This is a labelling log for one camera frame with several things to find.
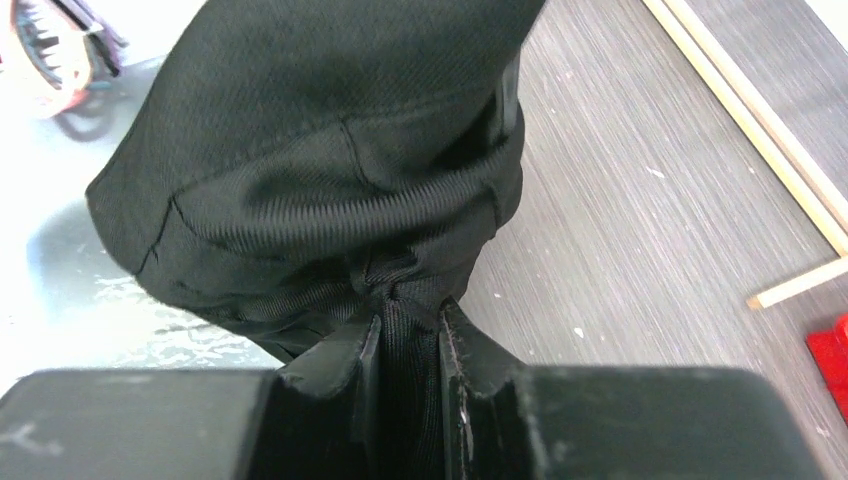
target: white surface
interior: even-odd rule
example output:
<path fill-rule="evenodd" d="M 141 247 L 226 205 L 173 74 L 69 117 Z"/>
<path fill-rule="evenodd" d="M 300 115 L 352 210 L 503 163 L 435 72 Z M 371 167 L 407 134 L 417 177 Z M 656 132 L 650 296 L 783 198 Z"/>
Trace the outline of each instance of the white surface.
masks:
<path fill-rule="evenodd" d="M 848 0 L 806 0 L 806 2 L 827 25 L 839 43 L 848 50 Z"/>
<path fill-rule="evenodd" d="M 14 162 L 0 176 L 8 226 L 0 235 L 0 395 L 46 368 L 279 366 L 245 338 L 151 299 L 108 257 L 88 217 L 85 187 L 125 135 L 159 64 L 130 68 L 94 120 L 63 116 L 97 132 L 90 138 L 0 111 L 3 160 Z"/>

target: wooden stick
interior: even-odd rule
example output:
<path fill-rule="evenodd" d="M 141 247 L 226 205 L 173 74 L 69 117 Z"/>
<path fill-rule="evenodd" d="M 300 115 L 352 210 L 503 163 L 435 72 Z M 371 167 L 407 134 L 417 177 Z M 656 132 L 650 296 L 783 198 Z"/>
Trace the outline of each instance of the wooden stick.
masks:
<path fill-rule="evenodd" d="M 843 257 L 751 297 L 748 300 L 748 306 L 753 310 L 768 308 L 846 273 L 848 273 L 848 257 Z"/>
<path fill-rule="evenodd" d="M 665 0 L 667 8 L 677 17 L 692 39 L 721 72 L 754 117 L 769 133 L 786 157 L 818 195 L 843 231 L 848 230 L 848 200 L 822 171 L 807 149 L 780 119 L 757 88 L 745 76 L 730 55 L 722 48 L 709 29 L 692 11 L 686 0 Z"/>
<path fill-rule="evenodd" d="M 734 92 L 710 59 L 701 51 L 698 44 L 680 24 L 663 0 L 643 0 L 657 21 L 663 26 L 677 47 L 704 79 L 710 90 L 718 98 L 727 112 L 733 117 L 739 128 L 760 152 L 774 173 L 786 186 L 789 193 L 810 217 L 830 245 L 840 256 L 848 254 L 848 234 L 833 218 L 822 201 L 810 189 L 809 185 L 792 167 L 769 134 L 757 122 L 756 118 Z"/>

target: red object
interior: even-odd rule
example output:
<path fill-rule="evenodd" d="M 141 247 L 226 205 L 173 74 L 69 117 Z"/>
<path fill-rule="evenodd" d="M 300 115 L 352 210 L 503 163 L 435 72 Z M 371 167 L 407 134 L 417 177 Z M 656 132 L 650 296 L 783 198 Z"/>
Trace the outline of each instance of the red object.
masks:
<path fill-rule="evenodd" d="M 842 418 L 848 422 L 848 315 L 840 318 L 833 330 L 807 335 L 807 346 Z"/>

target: black mesh fabric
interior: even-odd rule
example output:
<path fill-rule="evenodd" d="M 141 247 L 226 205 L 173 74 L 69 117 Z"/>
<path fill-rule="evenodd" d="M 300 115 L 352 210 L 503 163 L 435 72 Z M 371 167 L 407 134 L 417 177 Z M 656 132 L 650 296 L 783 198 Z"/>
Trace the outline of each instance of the black mesh fabric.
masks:
<path fill-rule="evenodd" d="M 523 120 L 484 132 L 543 3 L 209 0 L 86 192 L 106 250 L 280 358 L 370 304 L 381 468 L 438 478 L 439 309 L 518 206 Z"/>

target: scratch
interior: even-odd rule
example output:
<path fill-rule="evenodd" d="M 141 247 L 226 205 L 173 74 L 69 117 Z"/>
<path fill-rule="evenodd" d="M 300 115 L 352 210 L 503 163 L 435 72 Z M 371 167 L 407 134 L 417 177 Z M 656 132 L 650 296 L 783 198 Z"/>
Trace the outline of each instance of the scratch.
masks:
<path fill-rule="evenodd" d="M 645 168 L 648 170 L 648 172 L 649 172 L 651 175 L 654 175 L 655 177 L 659 177 L 659 178 L 665 178 L 665 174 L 664 174 L 664 173 L 662 173 L 661 171 L 659 171 L 659 170 L 654 170 L 654 169 L 653 169 L 653 168 L 651 168 L 651 167 L 645 167 Z"/>
<path fill-rule="evenodd" d="M 65 451 L 65 449 L 62 448 L 62 446 L 56 441 L 51 440 L 50 442 L 42 444 L 33 440 L 30 438 L 30 435 L 34 431 L 34 423 L 22 425 L 17 430 L 9 430 L 6 433 L 0 434 L 0 445 L 6 443 L 14 445 L 33 455 L 48 455 L 51 457 L 58 457 Z"/>
<path fill-rule="evenodd" d="M 130 385 L 140 385 L 143 383 L 150 383 L 153 381 L 153 377 L 150 375 L 130 375 L 130 376 L 109 376 L 106 378 L 101 378 L 97 380 L 98 384 L 110 384 L 110 383 L 128 383 Z"/>

